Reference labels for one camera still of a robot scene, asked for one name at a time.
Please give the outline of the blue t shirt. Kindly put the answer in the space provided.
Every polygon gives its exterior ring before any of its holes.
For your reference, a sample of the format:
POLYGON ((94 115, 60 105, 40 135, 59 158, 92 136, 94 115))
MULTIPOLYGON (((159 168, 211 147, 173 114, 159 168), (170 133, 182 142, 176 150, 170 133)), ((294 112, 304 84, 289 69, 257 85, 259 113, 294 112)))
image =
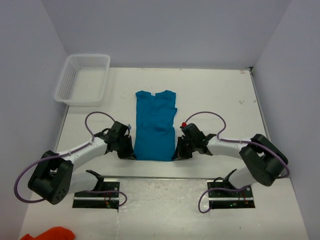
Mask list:
POLYGON ((170 162, 175 152, 176 93, 165 90, 152 95, 141 90, 135 96, 136 159, 170 162))

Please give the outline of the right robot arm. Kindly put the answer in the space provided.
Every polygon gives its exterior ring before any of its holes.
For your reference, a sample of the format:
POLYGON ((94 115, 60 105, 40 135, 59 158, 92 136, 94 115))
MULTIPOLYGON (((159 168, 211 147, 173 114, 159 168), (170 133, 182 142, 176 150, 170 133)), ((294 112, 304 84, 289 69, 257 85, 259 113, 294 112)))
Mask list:
POLYGON ((259 183, 270 187, 286 171, 288 159, 262 134, 245 140, 222 139, 217 134, 205 135, 194 123, 183 123, 183 135, 177 140, 172 160, 186 160, 194 152, 208 156, 227 156, 240 159, 245 167, 232 170, 222 179, 219 189, 235 191, 259 183))

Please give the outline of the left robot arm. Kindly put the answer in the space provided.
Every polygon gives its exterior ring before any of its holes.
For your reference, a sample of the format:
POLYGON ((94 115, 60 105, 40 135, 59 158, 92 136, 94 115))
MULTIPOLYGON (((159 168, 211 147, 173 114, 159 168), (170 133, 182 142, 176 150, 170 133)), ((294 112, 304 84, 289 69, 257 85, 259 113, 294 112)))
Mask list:
POLYGON ((115 190, 104 188, 104 177, 99 173, 93 170, 74 171, 110 152, 116 152, 119 159, 134 160, 130 129, 130 126, 115 121, 110 128, 92 134, 83 145, 60 153, 45 152, 28 181, 28 188, 52 205, 73 193, 114 193, 115 190))

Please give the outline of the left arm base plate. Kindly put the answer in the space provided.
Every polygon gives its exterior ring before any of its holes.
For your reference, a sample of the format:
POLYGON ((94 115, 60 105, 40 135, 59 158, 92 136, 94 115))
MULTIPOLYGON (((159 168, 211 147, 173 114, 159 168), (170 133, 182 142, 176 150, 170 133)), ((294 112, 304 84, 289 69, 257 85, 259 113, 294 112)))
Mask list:
MULTIPOLYGON (((118 179, 105 179, 101 191, 118 191, 120 181, 118 179)), ((73 209, 119 209, 119 193, 88 193, 77 192, 74 194, 73 209)))

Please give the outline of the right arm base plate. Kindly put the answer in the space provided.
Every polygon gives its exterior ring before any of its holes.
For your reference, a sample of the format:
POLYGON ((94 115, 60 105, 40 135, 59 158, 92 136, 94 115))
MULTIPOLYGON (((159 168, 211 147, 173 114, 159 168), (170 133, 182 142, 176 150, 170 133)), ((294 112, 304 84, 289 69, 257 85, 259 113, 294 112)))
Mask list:
POLYGON ((254 209, 255 202, 251 186, 240 192, 213 190, 208 193, 209 208, 214 209, 254 209))

